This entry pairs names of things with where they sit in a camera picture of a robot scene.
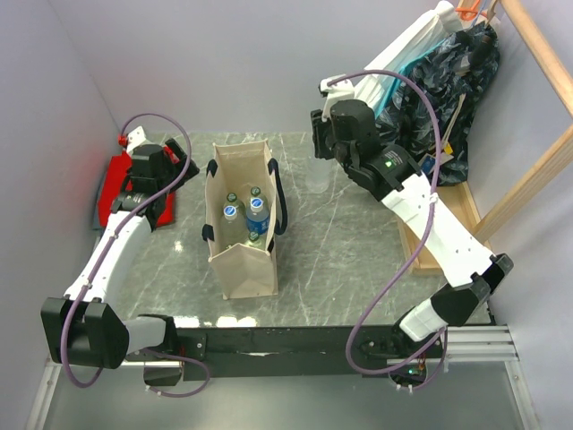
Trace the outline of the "blue label water bottle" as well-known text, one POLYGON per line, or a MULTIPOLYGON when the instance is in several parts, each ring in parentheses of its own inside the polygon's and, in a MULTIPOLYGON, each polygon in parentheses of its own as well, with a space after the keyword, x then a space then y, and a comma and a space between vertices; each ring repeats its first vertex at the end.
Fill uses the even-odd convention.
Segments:
POLYGON ((269 208, 260 197, 253 197, 246 210, 247 227, 251 232, 263 236, 269 229, 269 208))

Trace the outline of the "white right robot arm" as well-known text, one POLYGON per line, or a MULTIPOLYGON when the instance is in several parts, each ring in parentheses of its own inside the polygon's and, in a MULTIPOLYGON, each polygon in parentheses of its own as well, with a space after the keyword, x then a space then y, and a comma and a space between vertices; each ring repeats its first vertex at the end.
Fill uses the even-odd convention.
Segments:
POLYGON ((447 280, 397 323, 392 345, 400 356, 411 357, 430 334, 464 325, 509 274, 513 262, 469 233, 435 196, 430 180, 404 148, 381 142, 373 111, 364 102, 342 100, 332 106, 328 119, 319 109, 310 118, 315 157, 335 159, 352 181, 402 219, 425 242, 447 280))

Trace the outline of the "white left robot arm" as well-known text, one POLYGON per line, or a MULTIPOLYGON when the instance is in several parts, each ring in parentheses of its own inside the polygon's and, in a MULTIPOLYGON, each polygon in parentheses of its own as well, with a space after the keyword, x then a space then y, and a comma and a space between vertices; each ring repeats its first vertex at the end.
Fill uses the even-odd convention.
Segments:
POLYGON ((116 369, 145 348, 160 360, 176 354, 179 339, 172 317, 143 314, 124 321, 113 307, 134 257, 168 211, 170 194, 199 172, 174 139, 133 150, 88 263, 62 297, 47 298, 40 310, 55 362, 116 369))

